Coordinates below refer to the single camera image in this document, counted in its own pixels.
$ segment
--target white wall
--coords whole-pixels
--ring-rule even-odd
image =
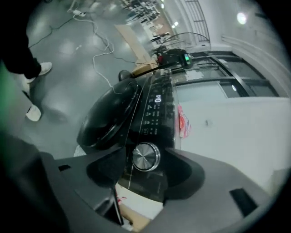
[[[180,103],[192,126],[182,150],[226,162],[274,193],[274,171],[291,167],[291,102],[245,97]]]
[[[270,80],[280,96],[291,96],[291,67],[284,45],[269,20],[252,0],[200,0],[211,43],[224,43]],[[247,15],[238,23],[237,13]]]

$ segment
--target floor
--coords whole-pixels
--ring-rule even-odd
[[[114,85],[118,82],[118,73],[123,69],[133,70],[136,57],[114,24],[125,24],[127,10],[123,10],[118,0],[81,1],[78,9],[90,10],[85,18],[98,24],[98,32],[107,35],[114,44],[114,55],[103,55],[95,59],[96,69]],[[31,15],[27,27],[30,45],[36,43],[50,32],[50,26],[59,27],[73,14],[67,13],[71,0],[53,0],[42,2]],[[141,24],[132,24],[141,43],[147,46],[148,39]],[[39,122],[25,120],[20,138],[33,143],[40,151],[48,152],[55,159],[72,157],[77,147],[76,138],[79,128],[92,105],[110,87],[105,79],[94,71],[92,58],[102,53],[104,42],[94,36],[90,22],[71,20],[31,51],[39,62],[51,61],[53,68],[45,77],[34,84],[31,98],[41,112]]]

